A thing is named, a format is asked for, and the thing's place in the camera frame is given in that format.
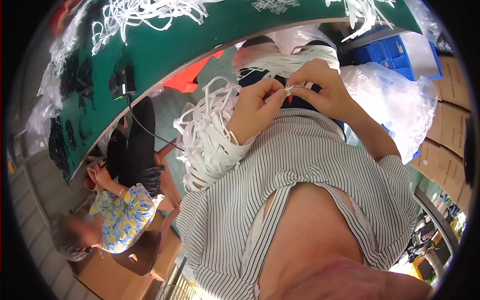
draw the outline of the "black pants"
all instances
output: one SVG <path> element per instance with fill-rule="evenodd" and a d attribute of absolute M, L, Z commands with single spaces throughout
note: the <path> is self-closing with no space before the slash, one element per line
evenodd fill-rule
<path fill-rule="evenodd" d="M 263 44 L 263 43 L 274 43 L 274 41 L 267 36 L 257 36 L 257 37 L 254 37 L 254 38 L 251 38 L 251 39 L 245 41 L 245 43 L 243 43 L 243 45 L 242 45 L 242 48 L 246 48 L 246 47 L 253 46 L 253 45 L 258 45 L 258 44 Z M 324 41 L 311 41 L 311 42 L 306 44 L 306 46 L 309 46 L 309 45 L 323 45 L 323 46 L 329 46 L 330 47 L 330 45 L 328 43 L 324 42 Z M 246 75 L 250 71 L 251 70 L 242 69 L 242 70 L 240 70 L 240 74 L 241 75 Z M 248 76 L 245 76 L 244 78 L 240 79 L 239 80 L 239 85 L 241 87 L 245 87 L 245 86 L 254 84 L 257 81 L 261 80 L 265 76 L 265 74 L 267 74 L 268 72 L 269 72 L 269 70 L 253 71 Z M 283 86 L 285 86 L 286 79 L 284 77 L 275 76 L 274 78 L 277 79 L 278 81 L 280 81 L 280 83 L 283 84 Z M 312 88 L 311 88 L 311 90 L 316 92 L 316 93 L 320 92 L 321 89 L 322 88 L 318 84 L 313 84 Z M 304 109 L 317 111 L 310 103 L 308 103 L 307 101 L 303 100 L 302 98 L 300 98 L 298 96 L 293 96 L 291 103 L 289 102 L 288 97 L 285 98 L 281 108 L 304 108 Z M 335 120 L 335 119 L 331 119 L 331 120 L 333 122 L 335 122 L 341 128 L 342 132 L 344 133 L 344 131 L 345 131 L 344 123 L 339 121 L 339 120 Z"/>
<path fill-rule="evenodd" d="M 150 97 L 135 105 L 133 114 L 145 128 L 155 132 L 155 111 Z M 107 169 L 112 179 L 119 177 L 121 185 L 131 187 L 141 183 L 150 196 L 155 197 L 160 183 L 157 177 L 162 169 L 155 163 L 155 137 L 133 120 L 127 146 L 123 133 L 115 129 L 108 142 Z"/>

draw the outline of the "chair backrest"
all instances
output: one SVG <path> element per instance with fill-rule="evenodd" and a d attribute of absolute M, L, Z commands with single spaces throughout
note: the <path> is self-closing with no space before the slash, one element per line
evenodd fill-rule
<path fill-rule="evenodd" d="M 171 210 L 176 208 L 180 205 L 180 194 L 175 186 L 175 182 L 173 181 L 173 177 L 170 173 L 170 169 L 167 165 L 167 160 L 165 156 L 167 156 L 170 151 L 174 150 L 175 148 L 172 145 L 166 145 L 160 151 L 155 152 L 155 162 L 157 166 L 164 165 L 165 170 L 160 173 L 160 189 L 165 196 L 164 200 L 160 203 L 159 210 Z"/>
<path fill-rule="evenodd" d="M 145 231 L 126 251 L 111 256 L 116 263 L 135 274 L 147 276 L 155 264 L 161 239 L 160 231 Z"/>

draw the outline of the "red stool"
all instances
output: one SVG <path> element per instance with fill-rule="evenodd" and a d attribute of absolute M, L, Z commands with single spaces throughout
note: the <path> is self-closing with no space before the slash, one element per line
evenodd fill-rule
<path fill-rule="evenodd" d="M 210 56 L 215 56 L 216 58 L 219 58 L 220 56 L 222 56 L 222 54 L 223 50 L 220 50 L 219 52 Z M 185 70 L 178 72 L 177 74 L 175 74 L 175 76 L 168 79 L 163 84 L 163 86 L 173 87 L 181 91 L 182 93 L 192 93 L 198 86 L 198 84 L 193 83 L 193 80 L 195 79 L 195 77 L 197 77 L 198 73 L 200 73 L 200 70 L 207 63 L 210 56 L 194 63 Z"/>

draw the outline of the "bracelet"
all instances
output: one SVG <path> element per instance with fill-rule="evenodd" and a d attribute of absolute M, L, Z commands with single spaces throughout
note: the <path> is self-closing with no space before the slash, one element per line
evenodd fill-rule
<path fill-rule="evenodd" d="M 121 197 L 121 194 L 123 193 L 123 190 L 125 190 L 126 187 L 123 187 L 121 190 L 120 190 L 120 193 L 119 193 L 119 197 Z"/>

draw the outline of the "wrist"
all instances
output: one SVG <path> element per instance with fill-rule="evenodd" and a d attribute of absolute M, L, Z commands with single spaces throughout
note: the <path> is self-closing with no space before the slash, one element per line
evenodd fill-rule
<path fill-rule="evenodd" d="M 370 118 L 370 116 L 352 99 L 349 114 L 344 122 L 351 128 L 354 128 L 357 124 L 365 122 L 368 118 Z"/>
<path fill-rule="evenodd" d="M 106 180 L 105 182 L 103 182 L 101 184 L 101 186 L 106 189 L 107 191 L 111 191 L 112 190 L 112 187 L 114 187 L 115 185 L 115 181 L 113 179 L 109 179 L 109 180 Z"/>
<path fill-rule="evenodd" d="M 233 133 L 240 146 L 242 146 L 248 140 L 248 138 L 245 138 L 241 135 L 240 131 L 235 129 L 235 126 L 232 125 L 231 122 L 228 122 L 226 127 L 229 132 Z M 230 142 L 235 144 L 235 139 L 233 137 L 230 137 Z"/>

